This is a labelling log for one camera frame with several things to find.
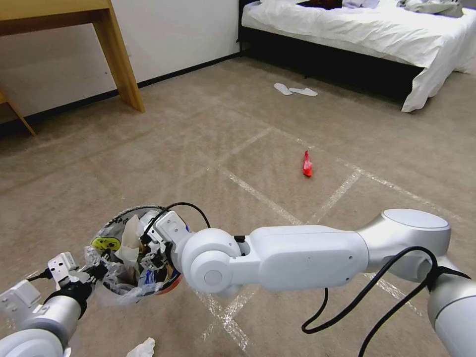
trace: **white slipper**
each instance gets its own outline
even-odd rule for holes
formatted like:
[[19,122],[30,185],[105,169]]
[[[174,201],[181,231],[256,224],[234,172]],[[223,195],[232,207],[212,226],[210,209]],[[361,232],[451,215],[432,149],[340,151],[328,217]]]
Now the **white slipper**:
[[283,83],[275,83],[274,87],[284,95],[291,95],[292,93]]
[[315,97],[317,95],[317,92],[314,92],[312,89],[309,89],[309,88],[306,88],[306,89],[290,88],[289,91],[294,93],[304,94],[310,97]]

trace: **wooden table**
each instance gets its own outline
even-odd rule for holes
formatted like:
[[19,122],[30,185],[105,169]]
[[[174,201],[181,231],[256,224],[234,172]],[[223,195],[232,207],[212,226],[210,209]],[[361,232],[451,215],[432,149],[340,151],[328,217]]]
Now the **wooden table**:
[[86,23],[96,30],[120,98],[145,112],[111,0],[0,0],[0,36]]

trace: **beige carpet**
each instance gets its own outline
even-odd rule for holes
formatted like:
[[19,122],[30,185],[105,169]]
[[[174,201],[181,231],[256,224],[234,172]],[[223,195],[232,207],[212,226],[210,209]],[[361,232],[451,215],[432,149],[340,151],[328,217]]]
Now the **beige carpet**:
[[[276,82],[317,97],[283,96]],[[120,210],[187,200],[213,226],[248,234],[263,225],[357,228],[392,207],[427,210],[453,226],[450,256],[476,276],[476,75],[452,74],[421,111],[239,58],[141,90],[139,114],[118,98],[33,123],[0,140],[0,290],[57,253],[82,256]],[[301,173],[310,150],[314,176]],[[198,215],[179,209],[194,230]],[[330,291],[323,318],[368,282]],[[51,282],[37,284],[44,296]],[[92,298],[74,356],[125,356],[147,337],[157,357],[356,356],[374,323],[413,284],[385,276],[345,320],[308,336],[301,324],[322,291],[258,286],[220,299],[186,283],[128,308]],[[446,356],[417,296],[375,336],[368,357]],[[3,334],[7,333],[3,324]]]

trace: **plastic bag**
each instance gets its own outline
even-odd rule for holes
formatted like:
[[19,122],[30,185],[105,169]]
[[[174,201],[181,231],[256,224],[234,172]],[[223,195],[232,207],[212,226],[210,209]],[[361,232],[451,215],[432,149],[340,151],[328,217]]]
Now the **plastic bag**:
[[312,162],[309,159],[309,153],[307,150],[306,152],[304,152],[304,164],[302,166],[302,173],[307,177],[312,176]]

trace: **black baseboard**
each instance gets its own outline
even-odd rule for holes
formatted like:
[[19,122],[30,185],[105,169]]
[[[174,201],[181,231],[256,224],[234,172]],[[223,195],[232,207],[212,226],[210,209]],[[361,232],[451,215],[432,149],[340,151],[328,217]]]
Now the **black baseboard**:
[[[143,88],[143,87],[146,87],[148,85],[151,85],[151,84],[154,84],[154,83],[166,80],[166,79],[170,79],[170,78],[173,78],[173,77],[177,77],[177,76],[180,76],[182,74],[193,72],[195,70],[202,69],[202,68],[205,68],[205,67],[208,67],[208,66],[226,61],[226,60],[230,60],[230,59],[238,57],[238,56],[239,56],[239,52],[228,55],[228,56],[225,56],[225,57],[220,57],[218,59],[214,59],[214,60],[211,60],[211,61],[208,61],[208,62],[205,62],[205,63],[197,64],[197,65],[194,65],[194,66],[189,67],[189,68],[184,68],[184,69],[172,72],[172,73],[164,74],[164,75],[161,75],[161,76],[158,76],[158,77],[155,77],[155,78],[147,79],[145,81],[137,83],[137,85],[138,85],[139,88]],[[108,99],[108,98],[115,97],[118,94],[119,94],[118,90],[115,89],[115,90],[112,90],[112,91],[109,91],[109,92],[97,94],[97,95],[89,97],[89,98],[81,99],[81,100],[78,100],[76,102],[72,102],[72,103],[64,104],[64,105],[59,106],[59,107],[51,108],[51,109],[48,109],[48,110],[45,110],[45,111],[42,111],[42,112],[39,112],[39,113],[34,113],[34,114],[26,116],[25,119],[27,119],[28,121],[35,122],[37,120],[42,120],[42,119],[45,119],[45,118],[48,118],[48,117],[51,117],[51,116],[55,116],[55,115],[70,111],[72,109],[76,109],[76,108],[86,106],[86,105],[94,103],[94,102],[98,102],[98,101],[101,101],[101,100],[105,100],[105,99]]]

